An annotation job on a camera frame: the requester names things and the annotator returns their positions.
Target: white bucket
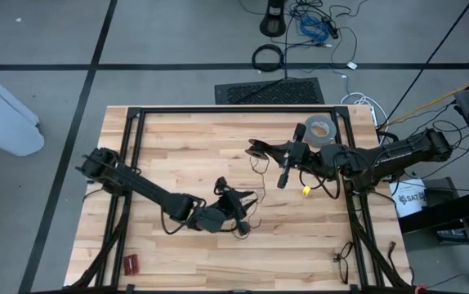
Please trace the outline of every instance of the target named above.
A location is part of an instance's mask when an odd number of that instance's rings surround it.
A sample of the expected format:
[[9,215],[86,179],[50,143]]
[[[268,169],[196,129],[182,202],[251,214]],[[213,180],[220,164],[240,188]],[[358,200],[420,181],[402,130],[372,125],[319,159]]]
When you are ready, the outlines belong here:
[[0,85],[0,149],[26,156],[44,146],[38,117]]

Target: wooden table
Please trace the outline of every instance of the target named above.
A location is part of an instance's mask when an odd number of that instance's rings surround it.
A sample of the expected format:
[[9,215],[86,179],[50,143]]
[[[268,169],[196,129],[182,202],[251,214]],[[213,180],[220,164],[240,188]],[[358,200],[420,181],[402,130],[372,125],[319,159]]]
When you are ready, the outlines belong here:
[[[357,146],[377,146],[368,107],[353,105],[349,111]],[[100,147],[120,149],[126,112],[127,106],[107,109]],[[219,176],[236,189],[251,189],[262,195],[262,179],[252,171],[244,152],[249,147],[248,139],[283,144],[291,140],[296,124],[311,115],[192,114],[192,110],[184,114],[148,114],[139,168],[143,176],[165,189],[193,194],[208,203],[216,201],[212,188]],[[136,127],[132,130],[134,138]],[[265,164],[260,162],[257,168]],[[291,171],[286,189],[278,189],[279,173],[278,165],[272,161],[264,179],[265,200],[251,219],[252,225],[259,220],[261,225],[245,240],[228,233],[188,229],[166,235],[160,225],[160,208],[134,194],[124,255],[139,256],[140,274],[122,274],[120,288],[132,283],[136,289],[144,290],[348,290],[333,262],[335,253],[352,241],[344,195],[332,200],[317,189],[308,197],[303,196],[297,171]],[[306,181],[315,183],[309,176]],[[333,183],[328,183],[328,188],[334,193]],[[87,191],[99,188],[89,185]],[[390,195],[387,185],[381,184],[377,190]],[[368,198],[377,246],[386,257],[389,242],[397,243],[392,257],[396,269],[409,283],[409,263],[393,204],[376,194]],[[100,250],[109,201],[110,195],[97,192],[84,202],[65,284],[76,281]],[[170,229],[175,227],[167,222]],[[369,253],[363,249],[368,282],[374,284]],[[105,284],[109,284],[112,260],[108,261]],[[354,252],[347,261],[350,283],[359,284]]]

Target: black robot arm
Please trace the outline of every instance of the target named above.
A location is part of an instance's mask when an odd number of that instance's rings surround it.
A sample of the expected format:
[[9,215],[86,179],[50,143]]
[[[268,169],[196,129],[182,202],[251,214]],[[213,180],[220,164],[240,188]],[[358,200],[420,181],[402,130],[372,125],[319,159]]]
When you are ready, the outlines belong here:
[[110,194],[126,195],[132,191],[157,203],[169,217],[190,229],[207,230],[211,233],[221,232],[226,221],[233,220],[240,235],[249,233],[249,224],[243,221],[247,210],[256,202],[249,201],[243,205],[241,200],[253,194],[252,191],[239,192],[229,187],[226,179],[219,178],[214,192],[219,196],[217,202],[206,206],[202,198],[181,193],[171,193],[143,176],[137,169],[130,168],[118,159],[113,150],[94,149],[81,167],[83,175],[102,184],[103,190]]
[[279,188],[287,183],[289,170],[296,168],[327,181],[336,180],[340,173],[350,179],[353,188],[360,192],[374,187],[386,176],[400,177],[406,167],[416,163],[446,161],[453,151],[441,132],[427,129],[377,148],[330,144],[312,152],[309,145],[302,142],[305,131],[306,127],[299,123],[293,141],[283,145],[268,145],[251,139],[246,153],[259,159],[271,156],[279,164],[282,168]]

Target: floor mat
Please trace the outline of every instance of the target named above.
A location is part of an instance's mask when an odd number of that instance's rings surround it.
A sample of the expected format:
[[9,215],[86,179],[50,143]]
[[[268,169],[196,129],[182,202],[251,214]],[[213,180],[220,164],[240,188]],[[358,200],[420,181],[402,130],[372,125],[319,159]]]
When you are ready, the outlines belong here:
[[318,78],[242,82],[215,86],[217,105],[324,104]]

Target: roll of duct tape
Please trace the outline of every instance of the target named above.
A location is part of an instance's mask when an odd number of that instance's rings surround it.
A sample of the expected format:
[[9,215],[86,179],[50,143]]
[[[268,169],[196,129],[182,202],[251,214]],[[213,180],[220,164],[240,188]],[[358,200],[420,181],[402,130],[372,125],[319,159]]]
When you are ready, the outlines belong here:
[[331,118],[324,115],[313,115],[306,120],[304,141],[312,147],[322,147],[331,143],[336,137],[336,126]]

